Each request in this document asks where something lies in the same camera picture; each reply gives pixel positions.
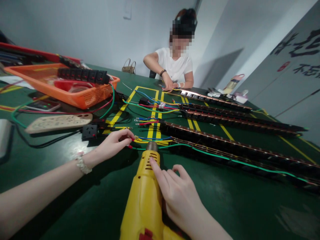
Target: green wire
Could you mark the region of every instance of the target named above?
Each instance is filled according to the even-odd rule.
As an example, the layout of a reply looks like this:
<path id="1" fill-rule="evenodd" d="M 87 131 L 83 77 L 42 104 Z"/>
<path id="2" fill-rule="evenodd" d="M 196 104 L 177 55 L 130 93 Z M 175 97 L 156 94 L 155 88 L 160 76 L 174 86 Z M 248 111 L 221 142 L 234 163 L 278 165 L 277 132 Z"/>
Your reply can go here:
<path id="1" fill-rule="evenodd" d="M 27 102 L 27 103 L 24 103 L 24 104 L 22 104 L 22 105 L 20 105 L 19 107 L 17 107 L 17 108 L 11 113 L 12 119 L 13 119 L 16 123 L 18 123 L 21 127 L 23 127 L 23 128 L 27 128 L 27 126 L 24 125 L 23 123 L 21 123 L 18 119 L 16 119 L 15 114 L 16 114 L 16 112 L 17 112 L 20 108 L 22 108 L 22 107 L 24 107 L 24 106 L 26 106 L 26 105 L 28 105 L 28 104 L 30 104 L 30 103 L 32 103 L 32 102 L 33 102 L 33 100 L 31 100 L 31 101 L 29 101 L 29 102 Z"/>
<path id="2" fill-rule="evenodd" d="M 113 108 L 114 98 L 115 98 L 115 96 L 114 96 L 114 87 L 112 86 L 111 83 L 109 83 L 109 84 L 110 84 L 111 87 L 112 87 L 112 103 L 111 103 L 111 107 L 110 107 L 110 108 L 105 112 L 105 114 L 103 114 L 99 119 L 104 118 L 104 116 L 107 115 L 107 114 L 110 112 L 111 108 Z"/>
<path id="3" fill-rule="evenodd" d="M 137 107 L 146 109 L 146 110 L 148 110 L 148 111 L 150 111 L 150 112 L 156 112 L 156 113 L 162 113 L 162 114 L 163 114 L 163 113 L 170 113 L 170 112 L 178 112 L 178 111 L 179 111 L 179 110 L 177 109 L 177 110 L 171 110 L 171 111 L 167 111 L 167 112 L 159 112 L 159 111 L 150 110 L 150 109 L 145 108 L 145 107 L 143 107 L 143 106 L 140 106 L 140 105 L 138 105 L 138 104 L 126 102 L 125 100 L 123 100 L 123 102 L 124 102 L 125 104 L 134 105 L 134 106 L 137 106 Z"/>
<path id="4" fill-rule="evenodd" d="M 179 144 L 174 144 L 174 145 L 159 147 L 158 149 L 164 149 L 164 148 L 175 147 L 175 146 L 187 146 L 187 147 L 191 147 L 191 146 L 188 145 L 188 144 L 179 143 Z M 196 149 L 196 148 L 194 148 L 194 147 L 191 147 L 191 148 L 192 148 L 193 150 L 196 150 L 196 151 L 198 151 L 198 152 L 201 152 L 201 153 L 204 153 L 204 154 L 213 156 L 213 157 L 223 158 L 223 159 L 226 159 L 226 160 L 229 160 L 229 161 L 232 161 L 232 162 L 236 162 L 236 163 L 240 163 L 240 164 L 243 164 L 243 165 L 246 165 L 246 166 L 249 166 L 249 167 L 257 168 L 257 169 L 260 169 L 260 170 L 263 170 L 263 171 L 266 171 L 266 172 L 286 174 L 286 175 L 289 175 L 289 176 L 291 176 L 291 177 L 297 178 L 297 179 L 299 179 L 299 180 L 301 180 L 301 181 L 304 181 L 304 182 L 306 182 L 306 183 L 309 182 L 308 180 L 305 180 L 305 179 L 303 179 L 303 178 L 299 178 L 299 177 L 297 177 L 297 176 L 295 176 L 295 175 L 293 175 L 293 174 L 291 174 L 291 173 L 288 173 L 288 172 L 268 170 L 268 169 L 265 169 L 265 168 L 262 168 L 262 167 L 257 167 L 257 166 L 254 166 L 254 165 L 251 165 L 251 164 L 248 164 L 248 163 L 240 162 L 240 161 L 233 160 L 233 159 L 230 159 L 230 158 L 227 158 L 227 157 L 223 157 L 223 156 L 220 156 L 220 155 L 216 155 L 216 154 L 208 153 L 208 152 L 205 152 L 205 151 L 201 151 L 201 150 Z M 145 150 L 144 148 L 135 148 L 135 147 L 133 147 L 132 149 L 142 150 L 142 151 Z"/>

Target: dark hair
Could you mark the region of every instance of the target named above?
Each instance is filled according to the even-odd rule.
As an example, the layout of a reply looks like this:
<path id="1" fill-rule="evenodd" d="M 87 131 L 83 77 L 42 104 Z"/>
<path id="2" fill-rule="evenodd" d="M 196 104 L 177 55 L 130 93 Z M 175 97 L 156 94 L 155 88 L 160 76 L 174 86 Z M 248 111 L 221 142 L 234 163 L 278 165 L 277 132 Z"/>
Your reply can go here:
<path id="1" fill-rule="evenodd" d="M 193 8 L 182 9 L 173 21 L 170 43 L 172 43 L 173 35 L 178 38 L 191 39 L 194 36 L 197 23 L 197 14 Z"/>

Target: gray wall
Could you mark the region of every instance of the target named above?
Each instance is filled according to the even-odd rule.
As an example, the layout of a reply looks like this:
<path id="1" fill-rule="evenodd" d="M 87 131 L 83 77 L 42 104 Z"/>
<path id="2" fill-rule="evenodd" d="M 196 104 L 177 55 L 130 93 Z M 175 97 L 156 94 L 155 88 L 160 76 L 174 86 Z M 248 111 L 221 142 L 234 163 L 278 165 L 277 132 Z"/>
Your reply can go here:
<path id="1" fill-rule="evenodd" d="M 294 44 L 306 41 L 312 31 L 318 35 L 305 42 L 301 49 L 292 52 L 298 47 Z M 288 46 L 281 49 L 280 45 L 275 49 L 245 80 L 238 91 L 248 89 L 249 100 L 265 108 L 269 114 L 278 116 L 280 121 L 310 128 L 305 138 L 320 145 L 320 93 L 282 113 L 320 88 L 320 1 L 283 41 L 287 42 L 293 34 L 297 35 L 287 43 Z M 315 51 L 316 54 L 293 56 L 293 53 L 310 51 Z M 286 62 L 290 62 L 289 65 L 284 70 L 278 71 Z M 295 70 L 301 64 L 309 66 L 304 67 L 303 71 Z M 311 66 L 316 66 L 314 69 L 317 72 L 310 71 Z"/>
<path id="2" fill-rule="evenodd" d="M 223 89 L 235 75 L 246 79 L 315 2 L 229 0 L 195 72 L 196 84 Z"/>
<path id="3" fill-rule="evenodd" d="M 131 19 L 124 19 L 127 0 L 0 1 L 0 29 L 23 47 L 81 58 L 121 70 L 128 57 L 136 72 L 149 76 L 143 57 L 169 46 L 172 20 L 196 0 L 128 0 Z"/>

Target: chair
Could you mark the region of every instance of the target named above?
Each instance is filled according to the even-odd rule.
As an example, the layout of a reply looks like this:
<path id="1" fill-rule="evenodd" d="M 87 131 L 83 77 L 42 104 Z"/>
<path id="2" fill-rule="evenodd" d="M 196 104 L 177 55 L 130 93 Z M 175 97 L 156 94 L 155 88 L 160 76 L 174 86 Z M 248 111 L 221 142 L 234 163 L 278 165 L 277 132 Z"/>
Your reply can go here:
<path id="1" fill-rule="evenodd" d="M 149 78 L 156 78 L 156 73 L 150 70 Z"/>

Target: green workbench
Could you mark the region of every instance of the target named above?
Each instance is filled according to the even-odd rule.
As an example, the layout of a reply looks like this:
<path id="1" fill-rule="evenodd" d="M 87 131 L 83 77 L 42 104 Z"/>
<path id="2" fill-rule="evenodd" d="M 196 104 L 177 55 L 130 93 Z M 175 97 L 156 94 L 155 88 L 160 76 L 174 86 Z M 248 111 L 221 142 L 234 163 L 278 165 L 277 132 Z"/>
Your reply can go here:
<path id="1" fill-rule="evenodd" d="M 163 97 L 166 102 L 172 102 L 172 99 L 177 102 L 185 101 L 181 96 L 162 93 L 157 80 L 107 70 L 109 74 L 121 79 L 117 90 L 128 96 L 136 86 L 141 86 L 143 88 L 139 88 L 140 91 L 158 99 Z M 201 89 L 193 91 L 204 93 Z M 0 104 L 19 106 L 29 101 L 30 94 L 34 92 L 35 90 L 22 88 L 2 93 Z M 131 101 L 138 102 L 140 97 L 136 93 Z M 204 104 L 192 99 L 188 101 Z M 115 107 L 107 119 L 112 120 L 117 110 Z M 134 119 L 150 116 L 151 112 L 135 106 L 127 107 L 126 111 L 131 114 L 131 119 L 117 126 L 133 127 L 135 135 L 147 137 L 148 128 L 136 126 Z M 0 118 L 11 119 L 10 114 L 8 111 L 0 111 Z M 163 114 L 162 118 L 172 118 L 168 121 L 307 161 L 319 162 L 320 159 L 319 148 L 301 138 L 280 138 L 227 126 L 173 118 L 177 115 Z M 273 119 L 263 112 L 254 112 L 253 115 L 257 118 Z M 18 114 L 17 118 L 28 125 L 40 116 L 45 115 L 23 113 Z M 59 132 L 36 138 L 27 134 L 25 136 L 32 144 L 41 144 L 64 134 L 66 133 Z M 77 152 L 88 152 L 94 148 L 92 145 L 94 144 L 82 142 L 81 135 L 75 134 L 49 147 L 33 149 L 21 140 L 15 130 L 10 156 L 0 162 L 0 192 L 72 160 Z M 14 239 L 119 239 L 122 217 L 141 153 L 124 149 L 114 158 L 97 166 L 92 173 L 80 179 L 38 214 L 14 236 Z M 169 150 L 161 150 L 160 156 L 162 168 L 172 168 L 174 164 L 184 166 L 193 179 L 205 207 L 234 239 L 301 239 L 302 236 L 308 239 L 319 238 L 318 196 L 289 184 L 257 177 L 226 166 L 207 165 L 172 155 Z"/>

